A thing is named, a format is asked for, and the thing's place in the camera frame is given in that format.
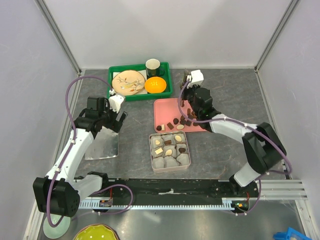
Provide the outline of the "metal serving tongs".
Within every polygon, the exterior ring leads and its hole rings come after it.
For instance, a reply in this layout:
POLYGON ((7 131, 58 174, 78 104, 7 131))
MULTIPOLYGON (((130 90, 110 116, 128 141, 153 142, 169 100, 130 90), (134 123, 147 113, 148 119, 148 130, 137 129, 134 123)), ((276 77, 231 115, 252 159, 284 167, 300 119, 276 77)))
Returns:
POLYGON ((184 73, 183 73, 183 79, 182 82, 180 84, 180 106, 184 107, 185 106, 185 94, 184 94, 184 87, 185 84, 187 83, 187 81, 189 80, 189 75, 190 75, 190 71, 188 69, 184 69, 184 73))

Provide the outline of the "pink plastic tray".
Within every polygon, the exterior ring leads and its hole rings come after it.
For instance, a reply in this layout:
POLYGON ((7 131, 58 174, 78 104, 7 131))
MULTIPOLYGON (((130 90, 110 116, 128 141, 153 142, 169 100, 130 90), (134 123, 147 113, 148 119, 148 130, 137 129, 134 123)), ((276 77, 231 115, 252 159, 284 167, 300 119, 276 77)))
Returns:
POLYGON ((181 113, 178 108, 177 98, 164 98, 157 99, 153 103, 154 112, 154 130, 156 133, 169 133, 176 131, 183 131, 185 133, 192 132, 205 132, 199 125, 191 123, 190 126, 184 125, 184 127, 177 126, 181 125, 181 113))

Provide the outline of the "white oval chocolate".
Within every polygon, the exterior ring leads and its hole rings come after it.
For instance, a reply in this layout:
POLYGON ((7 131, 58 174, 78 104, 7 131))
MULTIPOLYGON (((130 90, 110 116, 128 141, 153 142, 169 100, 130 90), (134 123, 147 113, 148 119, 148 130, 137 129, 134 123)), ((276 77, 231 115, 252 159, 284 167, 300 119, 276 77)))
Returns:
POLYGON ((178 142, 181 142, 181 141, 182 141, 182 138, 181 138, 179 135, 175 135, 174 138, 175 138, 175 140, 178 141, 178 142))

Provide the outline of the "brown chocolate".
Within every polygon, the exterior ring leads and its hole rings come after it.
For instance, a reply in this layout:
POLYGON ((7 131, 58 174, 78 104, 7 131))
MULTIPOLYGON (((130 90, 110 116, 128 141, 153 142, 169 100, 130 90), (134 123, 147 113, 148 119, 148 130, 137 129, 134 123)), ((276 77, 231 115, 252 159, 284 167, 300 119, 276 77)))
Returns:
POLYGON ((172 143, 171 140, 166 140, 166 141, 164 142, 164 145, 165 145, 165 146, 172 145, 172 144, 173 144, 173 143, 172 143))

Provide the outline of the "dark oval chocolate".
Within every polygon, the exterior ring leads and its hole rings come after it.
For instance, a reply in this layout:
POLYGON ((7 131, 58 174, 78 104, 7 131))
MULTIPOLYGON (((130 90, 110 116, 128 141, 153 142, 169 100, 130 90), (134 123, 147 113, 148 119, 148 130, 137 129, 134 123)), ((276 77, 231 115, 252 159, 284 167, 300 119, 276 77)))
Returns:
POLYGON ((179 151, 180 153, 185 153, 185 152, 186 152, 186 149, 181 147, 181 148, 178 149, 178 151, 179 151))

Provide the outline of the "pink chocolate tin box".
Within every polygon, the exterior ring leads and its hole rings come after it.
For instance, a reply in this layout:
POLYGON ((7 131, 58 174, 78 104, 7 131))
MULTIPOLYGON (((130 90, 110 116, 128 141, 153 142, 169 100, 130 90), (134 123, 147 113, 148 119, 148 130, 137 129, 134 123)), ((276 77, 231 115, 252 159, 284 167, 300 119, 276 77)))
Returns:
POLYGON ((155 133, 149 136, 149 148, 151 167, 155 173, 166 173, 173 171, 186 170, 191 165, 191 157, 186 134, 183 131, 155 133), (178 135, 182 141, 176 141, 175 136, 178 135), (159 140, 160 145, 156 145, 155 141, 159 140), (171 145, 165 145, 165 141, 171 140, 171 145), (156 154, 155 150, 162 148, 163 152, 156 154), (185 148, 183 153, 179 152, 179 148, 185 148), (166 150, 172 149, 172 155, 165 155, 166 150))

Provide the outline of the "white almond chocolate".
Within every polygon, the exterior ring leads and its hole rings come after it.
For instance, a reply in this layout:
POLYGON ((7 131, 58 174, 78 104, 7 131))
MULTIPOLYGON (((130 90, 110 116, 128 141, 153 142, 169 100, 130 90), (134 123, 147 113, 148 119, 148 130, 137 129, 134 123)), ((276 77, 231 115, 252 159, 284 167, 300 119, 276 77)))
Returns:
POLYGON ((168 149, 168 150, 166 150, 166 152, 165 152, 165 155, 166 156, 171 156, 173 154, 173 150, 172 149, 168 149))

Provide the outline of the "white square chocolate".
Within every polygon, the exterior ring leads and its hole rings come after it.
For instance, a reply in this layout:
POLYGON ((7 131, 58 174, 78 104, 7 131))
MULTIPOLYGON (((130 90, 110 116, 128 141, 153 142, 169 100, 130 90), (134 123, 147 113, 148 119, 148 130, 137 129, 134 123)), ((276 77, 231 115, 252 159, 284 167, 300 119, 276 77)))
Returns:
POLYGON ((163 149, 160 147, 154 151, 157 155, 163 152, 163 149))

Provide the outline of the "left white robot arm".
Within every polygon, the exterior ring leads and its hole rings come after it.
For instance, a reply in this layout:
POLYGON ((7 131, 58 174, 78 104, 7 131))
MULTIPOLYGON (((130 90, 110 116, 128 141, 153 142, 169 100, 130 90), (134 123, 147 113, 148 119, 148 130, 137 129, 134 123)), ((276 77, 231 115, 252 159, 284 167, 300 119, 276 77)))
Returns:
POLYGON ((95 193, 99 197, 110 191, 105 173, 89 172, 74 182, 76 171, 85 152, 103 129, 119 133, 127 112, 121 110, 125 97, 89 97, 86 108, 75 119, 67 144, 45 177, 37 177, 33 191, 38 210, 58 216, 72 217, 82 200, 95 193))

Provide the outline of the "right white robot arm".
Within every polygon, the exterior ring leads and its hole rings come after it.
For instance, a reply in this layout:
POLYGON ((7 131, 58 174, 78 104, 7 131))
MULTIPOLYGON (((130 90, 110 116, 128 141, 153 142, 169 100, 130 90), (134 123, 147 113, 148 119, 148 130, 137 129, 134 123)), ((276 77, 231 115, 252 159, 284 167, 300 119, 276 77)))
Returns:
POLYGON ((227 117, 213 107, 213 98, 207 88, 182 87, 180 106, 183 101, 189 103, 195 113, 193 122, 202 129, 243 144, 247 163, 229 179, 229 191, 233 196, 242 196, 247 185, 287 160, 287 152, 270 124, 251 124, 227 117))

